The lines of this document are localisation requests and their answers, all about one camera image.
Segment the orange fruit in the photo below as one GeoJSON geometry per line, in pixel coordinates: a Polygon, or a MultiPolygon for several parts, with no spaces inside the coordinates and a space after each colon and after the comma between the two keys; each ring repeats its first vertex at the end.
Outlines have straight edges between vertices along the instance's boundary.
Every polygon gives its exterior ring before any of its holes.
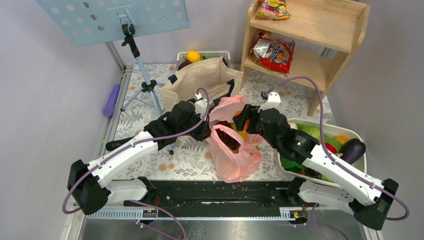
{"type": "Polygon", "coordinates": [[[235,125],[235,129],[239,132],[247,130],[250,119],[251,119],[251,114],[249,113],[248,110],[237,111],[234,117],[232,118],[233,123],[235,125]]]}

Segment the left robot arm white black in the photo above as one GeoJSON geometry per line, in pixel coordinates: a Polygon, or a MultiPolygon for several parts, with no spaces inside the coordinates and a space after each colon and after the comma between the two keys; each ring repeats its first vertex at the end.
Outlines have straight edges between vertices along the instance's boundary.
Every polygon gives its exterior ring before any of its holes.
{"type": "Polygon", "coordinates": [[[105,205],[135,200],[148,206],[155,200],[155,192],[139,178],[117,180],[117,176],[135,161],[155,154],[172,145],[180,136],[202,141],[210,136],[208,113],[214,107],[211,100],[180,101],[171,111],[147,124],[137,135],[108,146],[116,148],[88,163],[75,161],[67,182],[68,194],[62,211],[70,214],[67,203],[73,198],[85,215],[101,210],[105,205]]]}

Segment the dark red grapes bunch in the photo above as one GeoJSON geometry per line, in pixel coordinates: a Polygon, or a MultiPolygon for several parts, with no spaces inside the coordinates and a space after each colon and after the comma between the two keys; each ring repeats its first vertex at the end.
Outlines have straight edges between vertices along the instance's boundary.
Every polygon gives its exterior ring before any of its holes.
{"type": "Polygon", "coordinates": [[[231,137],[229,134],[224,132],[221,129],[217,129],[216,133],[220,140],[233,152],[238,153],[240,148],[240,143],[237,142],[233,137],[231,137]]]}

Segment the pink plastic grocery bag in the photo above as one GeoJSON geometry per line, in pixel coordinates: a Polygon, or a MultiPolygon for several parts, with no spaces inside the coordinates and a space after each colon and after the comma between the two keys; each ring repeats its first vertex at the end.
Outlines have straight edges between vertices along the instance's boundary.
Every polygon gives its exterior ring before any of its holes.
{"type": "Polygon", "coordinates": [[[206,139],[217,175],[226,183],[242,182],[250,177],[262,161],[260,144],[264,139],[258,134],[235,130],[233,117],[249,104],[246,95],[223,97],[209,114],[210,137],[206,139]],[[238,153],[233,153],[218,137],[222,130],[240,143],[238,153]]]}

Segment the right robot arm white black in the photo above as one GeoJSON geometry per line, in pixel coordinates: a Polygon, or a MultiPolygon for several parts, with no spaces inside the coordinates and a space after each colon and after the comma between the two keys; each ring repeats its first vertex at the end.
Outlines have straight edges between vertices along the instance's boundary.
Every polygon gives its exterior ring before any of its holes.
{"type": "Polygon", "coordinates": [[[293,206],[303,202],[338,208],[362,225],[381,230],[394,201],[399,184],[393,179],[381,180],[359,171],[326,149],[308,133],[290,127],[287,118],[275,108],[261,110],[247,104],[232,118],[238,131],[258,134],[287,160],[304,165],[338,184],[317,185],[296,177],[287,201],[293,206]]]}

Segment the beige canvas tote bag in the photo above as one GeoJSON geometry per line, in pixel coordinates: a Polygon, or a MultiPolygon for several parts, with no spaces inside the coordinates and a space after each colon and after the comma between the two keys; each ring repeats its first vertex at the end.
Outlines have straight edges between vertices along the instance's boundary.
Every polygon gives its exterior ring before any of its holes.
{"type": "Polygon", "coordinates": [[[163,108],[171,111],[180,101],[195,97],[198,88],[208,92],[211,100],[233,97],[241,90],[243,72],[228,68],[223,58],[209,58],[191,63],[168,78],[160,89],[163,108]]]}

